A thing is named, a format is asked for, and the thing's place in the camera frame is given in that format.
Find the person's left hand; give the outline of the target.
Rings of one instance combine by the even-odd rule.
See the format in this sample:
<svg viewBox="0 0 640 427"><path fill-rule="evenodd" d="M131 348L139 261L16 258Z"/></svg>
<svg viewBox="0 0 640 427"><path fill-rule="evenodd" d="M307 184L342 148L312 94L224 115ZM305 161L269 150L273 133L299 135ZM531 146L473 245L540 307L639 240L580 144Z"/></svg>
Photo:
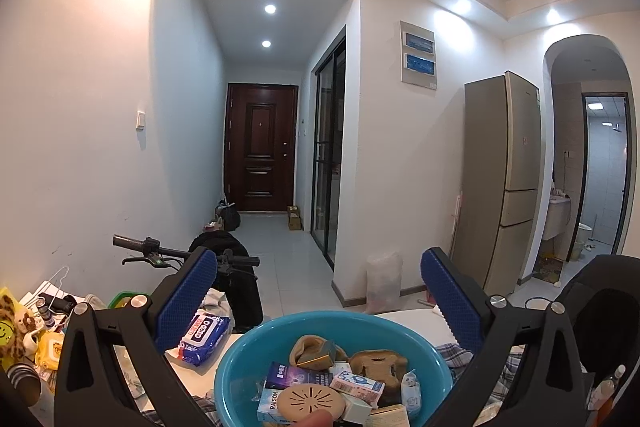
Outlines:
<svg viewBox="0 0 640 427"><path fill-rule="evenodd" d="M296 421L295 427L332 427L333 417L328 411L314 411L300 421Z"/></svg>

